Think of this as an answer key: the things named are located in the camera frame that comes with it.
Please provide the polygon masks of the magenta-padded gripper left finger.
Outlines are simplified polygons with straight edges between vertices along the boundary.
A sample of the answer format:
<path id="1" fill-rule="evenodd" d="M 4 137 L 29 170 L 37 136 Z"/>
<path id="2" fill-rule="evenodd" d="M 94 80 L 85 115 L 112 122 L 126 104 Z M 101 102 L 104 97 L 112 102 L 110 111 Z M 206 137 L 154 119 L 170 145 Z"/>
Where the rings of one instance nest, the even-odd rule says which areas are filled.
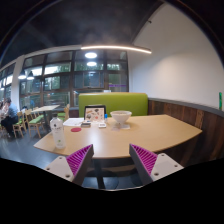
<path id="1" fill-rule="evenodd" d="M 90 144 L 67 157 L 58 156 L 45 171 L 81 186 L 93 155 L 93 145 Z"/>

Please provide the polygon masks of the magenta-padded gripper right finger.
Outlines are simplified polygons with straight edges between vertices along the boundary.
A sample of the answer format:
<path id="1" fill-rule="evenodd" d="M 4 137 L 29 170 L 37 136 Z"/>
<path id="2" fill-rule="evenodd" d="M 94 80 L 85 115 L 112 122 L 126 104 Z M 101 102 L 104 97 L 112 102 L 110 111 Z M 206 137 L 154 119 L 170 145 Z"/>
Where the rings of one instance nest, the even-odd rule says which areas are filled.
<path id="1" fill-rule="evenodd" d="M 130 144 L 129 154 L 143 185 L 183 169 L 183 166 L 165 153 L 155 154 L 143 147 Z"/>

